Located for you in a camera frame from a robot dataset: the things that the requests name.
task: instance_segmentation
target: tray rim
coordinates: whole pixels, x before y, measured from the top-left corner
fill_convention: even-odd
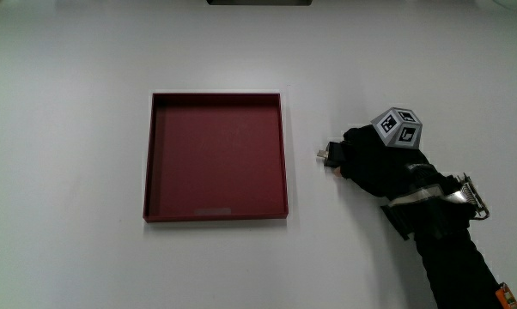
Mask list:
[[[276,213],[266,213],[261,215],[196,215],[196,216],[150,216],[147,215],[149,210],[149,201],[148,201],[148,182],[149,182],[149,169],[151,168],[150,163],[153,162],[153,153],[154,153],[154,144],[152,141],[155,139],[155,114],[154,114],[154,97],[160,94],[276,94],[278,96],[278,116],[279,116],[279,130],[280,130],[280,143],[281,143],[281,162],[282,162],[282,172],[283,172],[283,198],[284,205],[282,212]],[[149,138],[147,145],[147,154],[143,155],[146,159],[145,164],[143,164],[143,219],[146,223],[168,223],[168,222],[181,222],[181,221],[237,221],[237,220],[264,220],[264,219],[287,219],[289,215],[289,190],[288,190],[288,181],[287,181],[287,168],[286,168],[286,149],[285,149],[285,140],[286,140],[286,91],[280,89],[158,89],[151,90],[149,92]]]

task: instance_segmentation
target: gray cube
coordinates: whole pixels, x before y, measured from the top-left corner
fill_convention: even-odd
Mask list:
[[[412,110],[393,107],[371,124],[385,146],[419,149],[423,124]]]

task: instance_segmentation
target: white surface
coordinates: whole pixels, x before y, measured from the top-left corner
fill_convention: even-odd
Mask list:
[[[143,222],[164,88],[286,89],[287,221]],[[517,12],[1,0],[0,308],[434,308],[383,201],[315,159],[391,106],[476,181],[493,219],[472,236],[517,295]]]

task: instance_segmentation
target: red tray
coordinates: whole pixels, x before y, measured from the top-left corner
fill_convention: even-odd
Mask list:
[[[154,94],[146,222],[288,212],[279,94]]]

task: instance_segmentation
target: orange tag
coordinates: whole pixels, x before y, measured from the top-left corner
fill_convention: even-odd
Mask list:
[[[501,288],[496,292],[497,299],[501,302],[503,309],[517,309],[517,302],[507,283],[501,283]]]

